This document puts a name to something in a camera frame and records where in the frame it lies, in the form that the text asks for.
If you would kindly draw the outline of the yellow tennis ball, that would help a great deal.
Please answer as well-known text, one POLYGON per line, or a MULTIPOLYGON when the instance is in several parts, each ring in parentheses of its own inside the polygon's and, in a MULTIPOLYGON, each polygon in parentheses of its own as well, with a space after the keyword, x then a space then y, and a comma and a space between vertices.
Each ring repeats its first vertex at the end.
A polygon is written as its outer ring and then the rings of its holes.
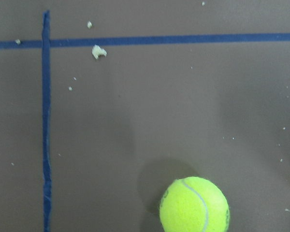
POLYGON ((226 232, 230 209, 222 191, 200 177, 175 180, 159 205, 165 232, 226 232))

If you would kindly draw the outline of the brown paper table cover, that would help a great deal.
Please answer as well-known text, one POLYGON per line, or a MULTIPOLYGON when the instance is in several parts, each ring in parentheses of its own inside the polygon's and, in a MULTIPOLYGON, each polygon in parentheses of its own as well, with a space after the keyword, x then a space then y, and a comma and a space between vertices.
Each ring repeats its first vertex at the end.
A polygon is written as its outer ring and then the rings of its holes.
POLYGON ((50 231, 160 232, 194 175, 290 232, 290 0, 0 0, 0 232, 44 230, 44 71, 50 231))

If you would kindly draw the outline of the white foam crumb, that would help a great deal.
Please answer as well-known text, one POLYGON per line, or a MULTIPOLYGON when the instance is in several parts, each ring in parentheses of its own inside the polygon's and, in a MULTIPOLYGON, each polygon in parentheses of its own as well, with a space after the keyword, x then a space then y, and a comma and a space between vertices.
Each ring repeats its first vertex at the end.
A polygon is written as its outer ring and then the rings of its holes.
POLYGON ((93 57, 98 60, 99 57, 103 56, 103 57, 106 57, 107 56, 107 52, 105 49, 101 48, 100 46, 98 45, 94 45, 93 48, 92 48, 92 55, 93 57))

